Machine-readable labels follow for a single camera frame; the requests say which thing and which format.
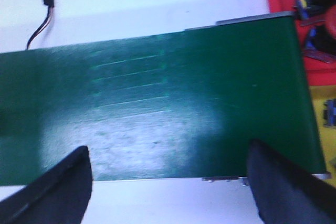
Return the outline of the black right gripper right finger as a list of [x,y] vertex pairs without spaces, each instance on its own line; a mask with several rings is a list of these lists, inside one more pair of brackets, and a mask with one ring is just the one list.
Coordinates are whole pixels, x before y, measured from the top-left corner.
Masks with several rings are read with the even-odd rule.
[[335,223],[335,188],[261,140],[249,143],[247,179],[264,223]]

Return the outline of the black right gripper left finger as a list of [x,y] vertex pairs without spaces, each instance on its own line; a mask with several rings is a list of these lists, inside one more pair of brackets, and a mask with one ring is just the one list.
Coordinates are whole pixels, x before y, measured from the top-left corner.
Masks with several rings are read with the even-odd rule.
[[1,223],[81,223],[92,194],[87,146],[1,201]]

